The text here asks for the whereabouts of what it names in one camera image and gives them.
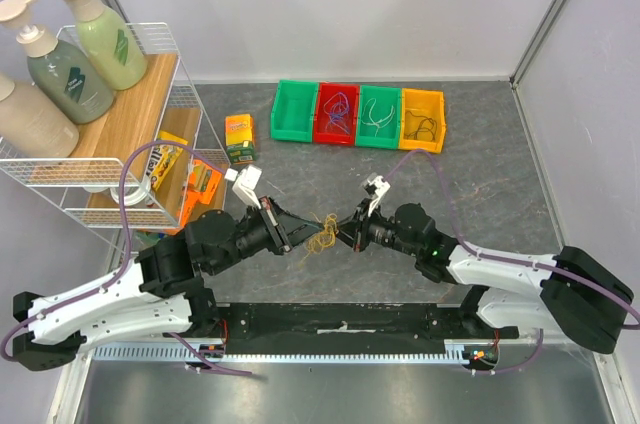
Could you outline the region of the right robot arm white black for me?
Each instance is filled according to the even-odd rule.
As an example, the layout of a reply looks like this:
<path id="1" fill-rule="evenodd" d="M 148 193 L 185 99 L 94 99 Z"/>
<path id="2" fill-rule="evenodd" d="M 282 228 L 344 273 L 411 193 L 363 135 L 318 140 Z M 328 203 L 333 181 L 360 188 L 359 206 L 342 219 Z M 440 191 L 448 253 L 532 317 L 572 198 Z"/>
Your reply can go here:
<path id="1" fill-rule="evenodd" d="M 354 251 L 370 243 L 409 255 L 428 280 L 470 285 L 478 303 L 458 312 L 467 336 L 491 328 L 537 328 L 561 332 L 600 354 L 615 350 L 634 294 L 580 248 L 557 254 L 523 255 L 487 250 L 440 232 L 421 205 L 401 205 L 390 218 L 363 200 L 341 220 L 337 237 Z"/>

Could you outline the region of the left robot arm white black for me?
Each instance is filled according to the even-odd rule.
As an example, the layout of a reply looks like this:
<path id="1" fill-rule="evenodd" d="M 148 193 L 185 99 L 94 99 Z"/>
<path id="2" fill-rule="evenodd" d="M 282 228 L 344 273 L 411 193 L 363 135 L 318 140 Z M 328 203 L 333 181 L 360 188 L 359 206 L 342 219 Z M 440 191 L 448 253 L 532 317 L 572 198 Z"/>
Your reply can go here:
<path id="1" fill-rule="evenodd" d="M 15 295 L 18 328 L 3 339 L 1 355 L 44 371 L 111 341 L 171 333 L 209 337 L 221 317 L 205 275 L 263 250 L 288 253 L 322 228 L 269 197 L 240 220 L 222 210 L 208 211 L 92 282 L 55 296 Z"/>

